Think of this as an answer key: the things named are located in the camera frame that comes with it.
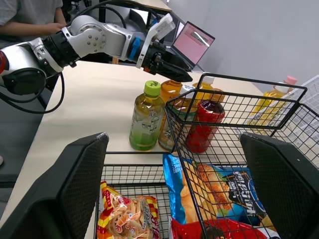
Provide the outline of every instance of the snack bag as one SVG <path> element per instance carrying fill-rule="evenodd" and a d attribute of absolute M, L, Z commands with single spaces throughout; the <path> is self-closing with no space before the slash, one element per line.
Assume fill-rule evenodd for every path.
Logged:
<path fill-rule="evenodd" d="M 163 157 L 165 181 L 169 188 L 169 200 L 171 216 L 179 223 L 190 223 L 185 215 L 195 213 L 190 209 L 194 205 L 183 207 L 181 203 L 181 191 L 183 187 L 183 177 L 181 163 L 178 157 L 164 155 Z M 227 217 L 242 223 L 258 226 L 260 221 L 266 216 L 266 211 L 258 200 L 254 190 L 254 184 L 247 167 L 217 167 L 210 164 L 199 163 L 193 169 L 195 173 L 192 177 L 197 177 L 211 192 L 213 200 L 210 200 L 212 207 L 217 208 L 211 213 L 216 213 L 217 218 Z"/>
<path fill-rule="evenodd" d="M 277 232 L 269 228 L 254 228 L 231 219 L 219 218 L 207 221 L 208 238 L 223 239 L 280 239 Z M 170 239 L 201 239 L 204 234 L 199 222 L 182 225 L 175 219 L 169 221 Z"/>
<path fill-rule="evenodd" d="M 204 220 L 212 220 L 217 215 L 217 203 L 209 188 L 196 176 L 194 167 L 185 162 L 188 174 L 192 175 L 191 185 Z M 194 203 L 187 186 L 178 157 L 164 155 L 165 182 L 169 190 L 171 216 L 181 224 L 198 222 Z"/>
<path fill-rule="evenodd" d="M 123 197 L 106 182 L 101 183 L 104 211 L 98 226 L 98 239 L 159 239 L 159 211 L 155 197 Z"/>

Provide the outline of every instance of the bottle label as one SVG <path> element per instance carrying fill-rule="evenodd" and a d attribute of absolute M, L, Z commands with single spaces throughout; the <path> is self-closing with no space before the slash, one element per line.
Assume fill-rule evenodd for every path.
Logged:
<path fill-rule="evenodd" d="M 185 115 L 186 113 L 185 112 L 180 112 L 180 111 L 177 111 L 176 109 L 173 108 L 173 111 L 179 115 L 179 117 L 184 120 L 185 118 Z M 196 115 L 196 112 L 191 112 L 188 114 L 188 117 L 186 118 L 186 121 L 190 121 L 192 122 L 194 120 L 194 117 Z M 187 126 L 184 126 L 183 128 L 183 134 L 185 134 L 185 136 L 187 135 L 189 131 L 189 127 Z M 160 133 L 160 136 L 159 136 L 159 143 L 162 147 L 164 147 L 166 150 L 172 150 L 173 147 L 174 147 L 174 140 L 173 140 L 173 137 L 172 137 L 172 133 L 171 133 L 171 130 L 170 130 L 170 127 L 168 125 L 168 121 L 166 120 L 165 121 L 165 124 L 164 124 L 164 127 Z"/>
<path fill-rule="evenodd" d="M 134 110 L 131 134 L 135 143 L 142 145 L 152 145 L 157 141 L 164 110 L 160 107 L 152 109 L 149 114 L 140 113 Z"/>

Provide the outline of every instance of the plastic bottle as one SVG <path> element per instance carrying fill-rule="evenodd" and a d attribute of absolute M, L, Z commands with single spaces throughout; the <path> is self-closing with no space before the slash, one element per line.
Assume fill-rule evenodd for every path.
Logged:
<path fill-rule="evenodd" d="M 144 93 L 135 99 L 130 144 L 136 150 L 149 150 L 157 142 L 165 106 L 159 96 L 160 83 L 147 81 Z"/>
<path fill-rule="evenodd" d="M 195 89 L 195 87 L 194 86 L 182 86 L 179 93 L 184 94 L 187 91 L 190 91 L 192 89 Z M 171 105 L 172 111 L 175 114 L 177 114 L 181 120 L 186 120 L 186 121 L 193 121 L 194 120 L 194 117 L 195 117 L 196 111 L 197 111 L 198 101 L 195 100 L 191 106 L 190 104 L 191 104 L 193 96 L 194 96 L 194 92 L 191 92 L 191 93 L 187 94 L 184 98 L 177 99 L 176 101 L 173 102 L 174 105 Z M 191 109 L 188 113 L 187 118 L 185 119 L 185 116 L 187 114 L 189 107 L 191 107 Z M 170 131 L 170 128 L 169 128 L 169 125 L 168 125 L 168 122 L 166 119 L 163 122 L 163 128 L 161 129 L 161 132 L 159 135 L 159 145 L 166 151 L 171 151 L 174 147 L 174 140 L 172 138 L 171 131 Z"/>
<path fill-rule="evenodd" d="M 287 84 L 286 82 L 289 82 L 289 80 L 286 80 L 285 82 L 279 82 L 279 83 Z M 291 88 L 283 87 L 283 86 L 274 86 L 274 89 L 272 91 L 265 92 L 263 95 L 267 97 L 281 98 L 282 96 L 286 95 L 289 91 L 291 91 Z M 272 100 L 269 100 L 269 99 L 259 99 L 259 101 L 257 102 L 256 106 L 254 107 L 250 115 L 252 116 L 255 113 L 261 111 L 263 108 L 269 106 L 271 102 Z"/>
<path fill-rule="evenodd" d="M 203 153 L 217 132 L 216 126 L 208 126 L 205 123 L 221 123 L 225 117 L 224 107 L 221 105 L 225 96 L 213 94 L 211 100 L 201 101 L 198 106 L 195 121 L 202 124 L 193 125 L 186 138 L 185 144 L 192 153 Z"/>
<path fill-rule="evenodd" d="M 168 80 L 161 84 L 160 86 L 160 97 L 163 99 L 164 103 L 166 104 L 167 101 L 179 96 L 180 89 L 182 87 L 182 82 L 180 80 Z M 164 127 L 164 123 L 166 121 L 166 115 L 162 120 L 160 130 L 162 131 Z"/>
<path fill-rule="evenodd" d="M 284 80 L 286 84 L 294 86 L 297 83 L 297 79 L 293 76 L 287 76 L 287 79 Z"/>
<path fill-rule="evenodd" d="M 291 89 L 290 87 L 285 87 L 285 86 L 274 86 L 274 90 L 272 91 L 273 93 L 267 96 L 281 98 L 284 95 L 286 95 L 290 89 Z M 283 101 L 265 100 L 265 103 L 263 104 L 264 107 L 254 114 L 254 118 L 250 120 L 248 124 L 274 126 L 277 122 L 279 122 L 278 117 L 283 116 L 283 113 L 278 113 L 278 111 L 280 110 L 284 111 L 285 104 L 286 102 L 283 102 Z M 267 135 L 267 132 L 265 132 L 262 129 L 253 130 L 253 132 Z"/>
<path fill-rule="evenodd" d="M 214 88 L 211 86 L 213 84 L 215 77 L 211 76 L 205 76 L 203 81 L 201 82 L 200 89 L 201 90 L 213 90 Z M 203 93 L 203 92 L 197 92 L 196 99 L 197 100 L 210 100 L 212 97 L 212 94 L 210 93 Z"/>

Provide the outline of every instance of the pink screen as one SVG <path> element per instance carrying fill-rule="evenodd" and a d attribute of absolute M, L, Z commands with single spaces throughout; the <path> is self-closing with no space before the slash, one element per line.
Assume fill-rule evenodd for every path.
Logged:
<path fill-rule="evenodd" d="M 202 38 L 209 46 L 214 41 L 213 38 L 187 23 L 177 37 L 173 46 L 184 56 L 186 56 L 192 63 L 197 64 L 209 47 L 199 38 Z"/>

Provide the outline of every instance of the green bottle cap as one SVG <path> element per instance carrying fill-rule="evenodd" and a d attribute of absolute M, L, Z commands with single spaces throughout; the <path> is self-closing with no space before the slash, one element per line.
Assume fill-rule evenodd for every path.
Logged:
<path fill-rule="evenodd" d="M 149 96 L 159 96 L 160 83 L 157 81 L 146 81 L 144 86 L 144 93 Z"/>

